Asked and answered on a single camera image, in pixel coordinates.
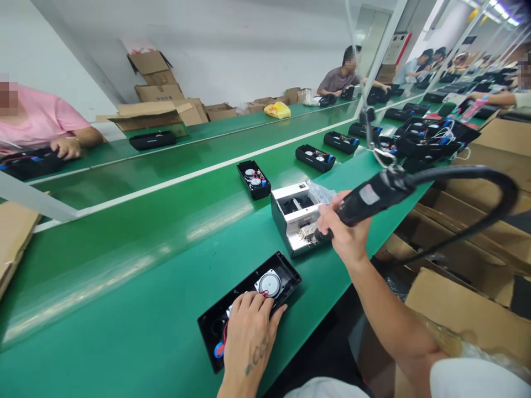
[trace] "white sleeve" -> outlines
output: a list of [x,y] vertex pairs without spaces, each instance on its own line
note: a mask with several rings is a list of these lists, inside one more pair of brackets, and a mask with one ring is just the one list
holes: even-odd
[[450,358],[430,372],[433,398],[529,398],[531,386],[505,368],[482,359]]
[[516,93],[514,96],[516,98],[516,107],[517,108],[531,108],[531,90],[526,93]]

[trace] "gray shirt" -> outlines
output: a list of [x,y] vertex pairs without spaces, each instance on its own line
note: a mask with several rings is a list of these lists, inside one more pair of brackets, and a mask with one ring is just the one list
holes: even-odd
[[356,84],[359,84],[360,77],[356,74],[349,74],[346,76],[343,76],[343,73],[341,73],[341,68],[335,68],[332,69],[330,72],[328,72],[322,81],[322,83],[319,85],[319,88],[317,91],[326,90],[330,92],[336,92],[338,90],[344,90],[346,87]]

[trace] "wrist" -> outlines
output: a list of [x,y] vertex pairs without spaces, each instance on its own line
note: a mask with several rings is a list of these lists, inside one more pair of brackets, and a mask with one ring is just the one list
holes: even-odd
[[233,380],[223,378],[217,398],[255,398],[258,386],[253,386],[250,380]]

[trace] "hand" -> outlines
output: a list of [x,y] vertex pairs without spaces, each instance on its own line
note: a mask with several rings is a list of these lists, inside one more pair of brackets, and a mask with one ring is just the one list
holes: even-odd
[[367,257],[367,235],[371,226],[370,218],[352,228],[341,222],[335,209],[349,193],[350,191],[340,192],[332,199],[331,204],[319,206],[321,217],[317,220],[319,231],[324,235],[328,235],[329,229],[334,233],[332,246],[347,267],[356,266]]
[[59,150],[57,157],[63,158],[63,160],[75,159],[81,156],[81,145],[76,139],[59,138],[53,140],[50,143],[50,149],[52,151]]
[[254,398],[277,336],[286,304],[271,319],[273,299],[258,292],[239,296],[232,304],[223,362],[225,375],[218,398]]

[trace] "cardboard box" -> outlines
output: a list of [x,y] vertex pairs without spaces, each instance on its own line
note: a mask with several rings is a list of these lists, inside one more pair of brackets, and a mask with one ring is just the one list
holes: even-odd
[[170,70],[156,72],[150,75],[142,75],[145,82],[150,86],[162,86],[168,84],[177,84],[177,80]]
[[237,117],[236,108],[228,103],[208,105],[205,107],[211,122]]
[[11,281],[41,215],[15,202],[0,205],[0,300]]
[[286,103],[286,105],[295,105],[296,103],[299,103],[299,91],[300,87],[292,87],[286,90],[286,97],[288,98],[288,103]]
[[[417,253],[412,245],[430,248],[455,233],[417,210],[412,210],[378,251],[376,257],[382,260],[391,255],[397,259],[408,259]],[[493,254],[480,249],[466,240],[460,240],[439,251],[445,261],[436,265],[426,259],[408,264],[418,272],[421,267],[429,268],[453,282],[489,297],[503,306],[510,306],[513,296],[514,271]]]
[[[447,192],[437,192],[435,189],[431,189],[415,209],[454,233],[462,231],[486,216],[486,213],[468,203]],[[471,236],[467,240],[513,265],[517,272],[531,275],[530,234],[504,221],[498,221],[484,229],[481,234]]]
[[123,131],[133,131],[151,127],[185,123],[194,115],[190,103],[176,106],[172,101],[142,102],[118,105],[118,114],[97,116],[97,122],[110,121]]
[[274,103],[274,102],[271,102],[271,99],[272,99],[272,97],[258,98],[258,99],[255,99],[254,102],[261,103],[261,104],[264,104],[264,106],[266,106],[266,105],[269,105],[271,103]]
[[[427,329],[449,356],[466,357],[461,349],[464,341],[490,355],[507,355],[529,367],[531,322],[432,270],[419,271],[405,304],[424,317]],[[357,364],[376,398],[419,396],[368,322]]]
[[[520,187],[520,197],[514,214],[531,210],[531,123],[500,119],[495,113],[480,129],[481,136],[469,144],[468,160],[456,159],[457,165],[486,165],[501,171]],[[494,184],[485,180],[451,180],[446,192],[488,212],[501,196]]]
[[140,72],[141,75],[150,75],[156,72],[163,72],[170,70],[172,65],[160,51],[150,51],[141,54],[129,54],[129,61],[131,62],[135,72]]
[[192,123],[192,124],[188,124],[188,125],[203,124],[203,123],[208,123],[210,121],[206,114],[205,106],[203,105],[203,103],[201,102],[199,98],[180,99],[180,100],[173,101],[173,102],[177,106],[181,106],[181,105],[189,103],[194,107],[196,115],[194,116],[193,122],[191,118],[189,118],[189,123]]
[[184,100],[181,87],[176,83],[162,86],[135,86],[140,102]]
[[247,109],[249,113],[259,113],[263,112],[266,106],[259,102],[247,102]]
[[[428,329],[451,357],[463,356],[464,341],[531,367],[531,322],[496,303],[423,269],[405,304],[428,319]],[[418,396],[398,368],[394,396]]]

